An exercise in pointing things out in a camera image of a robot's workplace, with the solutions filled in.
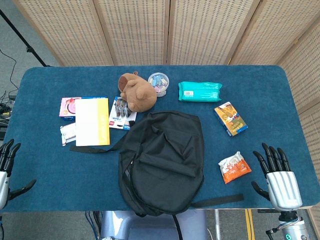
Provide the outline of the brown plush animal toy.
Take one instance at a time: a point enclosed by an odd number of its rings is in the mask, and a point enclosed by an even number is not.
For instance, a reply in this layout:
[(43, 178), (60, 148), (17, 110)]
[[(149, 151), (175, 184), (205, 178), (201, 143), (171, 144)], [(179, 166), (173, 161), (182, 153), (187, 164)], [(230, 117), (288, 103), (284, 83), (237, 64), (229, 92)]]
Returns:
[(127, 102), (132, 112), (146, 112), (157, 101), (155, 89), (148, 81), (138, 76), (137, 72), (121, 75), (118, 80), (118, 89), (120, 97)]

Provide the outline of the small white packet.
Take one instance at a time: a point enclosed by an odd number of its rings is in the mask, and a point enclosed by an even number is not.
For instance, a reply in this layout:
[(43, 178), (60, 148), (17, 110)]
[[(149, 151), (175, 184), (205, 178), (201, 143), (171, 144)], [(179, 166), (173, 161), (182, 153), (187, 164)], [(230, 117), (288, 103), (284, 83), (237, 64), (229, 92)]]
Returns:
[(76, 123), (67, 124), (60, 127), (62, 146), (76, 140)]

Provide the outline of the teal wet wipes pack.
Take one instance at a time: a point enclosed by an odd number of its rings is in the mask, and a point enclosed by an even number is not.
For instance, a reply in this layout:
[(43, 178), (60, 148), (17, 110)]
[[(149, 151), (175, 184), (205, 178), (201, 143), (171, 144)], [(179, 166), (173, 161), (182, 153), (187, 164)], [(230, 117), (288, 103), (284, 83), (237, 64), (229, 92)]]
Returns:
[(178, 83), (178, 100), (181, 102), (215, 103), (221, 100), (221, 83), (182, 81)]

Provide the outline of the black fabric backpack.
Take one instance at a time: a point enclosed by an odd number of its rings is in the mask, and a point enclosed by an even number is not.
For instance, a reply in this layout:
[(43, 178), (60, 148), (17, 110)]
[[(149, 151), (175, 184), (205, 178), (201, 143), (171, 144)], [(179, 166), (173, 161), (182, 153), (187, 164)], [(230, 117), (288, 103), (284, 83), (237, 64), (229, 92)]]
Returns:
[(194, 202), (204, 177), (205, 143), (198, 116), (150, 112), (113, 147), (119, 151), (118, 184), (127, 205), (140, 217), (177, 215), (244, 200), (243, 194)]

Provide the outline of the clear round tub of clips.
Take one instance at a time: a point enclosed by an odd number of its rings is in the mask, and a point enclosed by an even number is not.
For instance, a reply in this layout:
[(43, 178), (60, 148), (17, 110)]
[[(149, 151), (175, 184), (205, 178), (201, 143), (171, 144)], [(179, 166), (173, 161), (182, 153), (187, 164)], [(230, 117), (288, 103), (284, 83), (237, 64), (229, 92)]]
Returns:
[(170, 80), (166, 74), (155, 72), (149, 76), (148, 82), (154, 88), (158, 98), (166, 95), (170, 84)]

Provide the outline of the blue felt table cover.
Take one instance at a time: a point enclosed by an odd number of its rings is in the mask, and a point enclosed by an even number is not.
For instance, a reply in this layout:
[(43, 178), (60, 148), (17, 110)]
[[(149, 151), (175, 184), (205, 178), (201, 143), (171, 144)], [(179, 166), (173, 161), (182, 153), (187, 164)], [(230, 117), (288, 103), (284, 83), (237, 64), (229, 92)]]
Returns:
[[(276, 65), (154, 65), (33, 67), (21, 80), (5, 140), (21, 143), (9, 186), (21, 188), (36, 179), (27, 193), (8, 202), (6, 212), (127, 210), (118, 185), (117, 152), (86, 154), (62, 146), (59, 117), (63, 97), (100, 97), (119, 94), (118, 79), (138, 72), (147, 79), (161, 72), (169, 77), (165, 96), (154, 111), (179, 111), (199, 117), (204, 137), (204, 183), (195, 197), (202, 201), (243, 194), (243, 201), (227, 208), (268, 208), (270, 202), (252, 188), (267, 189), (253, 151), (264, 154), (262, 143), (281, 148), (294, 171), (304, 206), (320, 202), (320, 184), (297, 114), (285, 71)], [(230, 102), (248, 125), (231, 137), (214, 108), (215, 103), (178, 100), (178, 83), (221, 83), (220, 97)], [(225, 184), (218, 163), (240, 152), (251, 168)]]

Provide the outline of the binder clips blister card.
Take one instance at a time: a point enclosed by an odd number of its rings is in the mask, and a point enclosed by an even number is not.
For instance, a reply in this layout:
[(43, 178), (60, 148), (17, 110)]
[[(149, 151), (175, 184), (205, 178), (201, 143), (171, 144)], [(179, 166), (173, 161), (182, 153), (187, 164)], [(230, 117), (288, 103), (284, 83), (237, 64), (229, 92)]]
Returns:
[(119, 96), (114, 98), (109, 114), (109, 127), (129, 131), (136, 122), (137, 113), (129, 109), (128, 103)]

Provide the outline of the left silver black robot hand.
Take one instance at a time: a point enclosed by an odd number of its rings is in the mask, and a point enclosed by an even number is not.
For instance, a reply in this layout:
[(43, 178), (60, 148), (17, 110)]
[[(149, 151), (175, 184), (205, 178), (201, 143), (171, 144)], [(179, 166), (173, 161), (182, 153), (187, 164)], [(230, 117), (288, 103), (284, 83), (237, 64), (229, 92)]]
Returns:
[(26, 186), (14, 191), (10, 190), (10, 179), (14, 161), (20, 147), (21, 143), (14, 145), (14, 139), (11, 139), (0, 146), (0, 210), (6, 207), (8, 201), (28, 192), (37, 181), (36, 179), (33, 179)]

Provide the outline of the orange yellow blue box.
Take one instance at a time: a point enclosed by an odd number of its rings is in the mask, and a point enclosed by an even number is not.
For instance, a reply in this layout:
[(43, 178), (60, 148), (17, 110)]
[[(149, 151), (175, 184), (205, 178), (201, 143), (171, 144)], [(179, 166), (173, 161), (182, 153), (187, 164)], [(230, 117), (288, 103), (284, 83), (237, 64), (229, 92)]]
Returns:
[(230, 137), (248, 129), (248, 125), (229, 101), (214, 108), (214, 113)]

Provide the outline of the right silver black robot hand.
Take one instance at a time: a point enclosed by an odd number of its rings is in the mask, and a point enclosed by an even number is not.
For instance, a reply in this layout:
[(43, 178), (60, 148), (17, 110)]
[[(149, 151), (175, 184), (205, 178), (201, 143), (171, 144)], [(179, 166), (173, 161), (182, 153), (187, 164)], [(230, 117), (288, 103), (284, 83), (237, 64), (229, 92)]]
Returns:
[(253, 154), (262, 169), (268, 190), (265, 191), (252, 181), (255, 192), (270, 201), (273, 208), (279, 212), (295, 211), (302, 205), (302, 197), (295, 173), (291, 170), (288, 158), (281, 148), (275, 149), (266, 143), (261, 144), (265, 157), (259, 152)]

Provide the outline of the orange white snack bag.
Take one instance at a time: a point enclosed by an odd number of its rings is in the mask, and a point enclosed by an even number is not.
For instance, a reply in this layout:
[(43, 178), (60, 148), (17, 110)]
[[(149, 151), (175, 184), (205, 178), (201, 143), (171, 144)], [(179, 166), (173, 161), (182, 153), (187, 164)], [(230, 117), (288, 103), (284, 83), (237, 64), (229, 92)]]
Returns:
[(239, 151), (218, 163), (225, 184), (250, 173), (252, 170)]

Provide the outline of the black tripod stand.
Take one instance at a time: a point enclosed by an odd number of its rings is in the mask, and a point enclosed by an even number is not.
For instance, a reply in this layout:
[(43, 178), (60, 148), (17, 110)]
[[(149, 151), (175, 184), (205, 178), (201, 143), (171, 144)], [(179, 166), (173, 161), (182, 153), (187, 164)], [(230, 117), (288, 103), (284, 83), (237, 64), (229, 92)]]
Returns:
[(14, 24), (9, 20), (9, 18), (5, 15), (5, 13), (1, 9), (0, 9), (0, 16), (8, 24), (8, 26), (14, 31), (14, 33), (20, 38), (20, 40), (24, 43), (24, 45), (26, 47), (26, 52), (31, 53), (43, 67), (50, 67), (50, 65), (46, 64), (43, 61), (43, 59), (36, 53), (34, 48), (22, 36), (22, 34), (19, 32), (19, 30), (14, 26)]

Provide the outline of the woven folding screen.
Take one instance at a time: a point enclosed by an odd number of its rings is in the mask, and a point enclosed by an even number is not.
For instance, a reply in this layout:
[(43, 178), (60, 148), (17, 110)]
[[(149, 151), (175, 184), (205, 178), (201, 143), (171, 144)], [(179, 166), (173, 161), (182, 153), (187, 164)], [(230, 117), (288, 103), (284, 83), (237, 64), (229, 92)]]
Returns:
[(320, 0), (13, 0), (63, 66), (306, 66)]

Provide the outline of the white yellow booklet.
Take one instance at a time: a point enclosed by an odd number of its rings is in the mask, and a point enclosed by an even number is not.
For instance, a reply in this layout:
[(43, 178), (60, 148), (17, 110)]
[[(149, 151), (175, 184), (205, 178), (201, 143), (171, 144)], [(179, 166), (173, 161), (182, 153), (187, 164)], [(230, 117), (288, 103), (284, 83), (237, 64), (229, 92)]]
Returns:
[(75, 100), (76, 146), (108, 146), (110, 144), (109, 99)]

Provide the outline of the pink blue cardboard box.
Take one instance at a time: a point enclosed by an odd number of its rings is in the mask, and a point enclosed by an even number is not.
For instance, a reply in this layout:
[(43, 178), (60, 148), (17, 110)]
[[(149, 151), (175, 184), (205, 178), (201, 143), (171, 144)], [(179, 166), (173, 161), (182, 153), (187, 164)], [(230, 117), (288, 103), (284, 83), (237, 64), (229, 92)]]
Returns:
[(60, 103), (59, 117), (66, 121), (74, 121), (76, 119), (75, 101), (78, 99), (101, 99), (106, 96), (82, 96), (82, 97), (63, 97)]

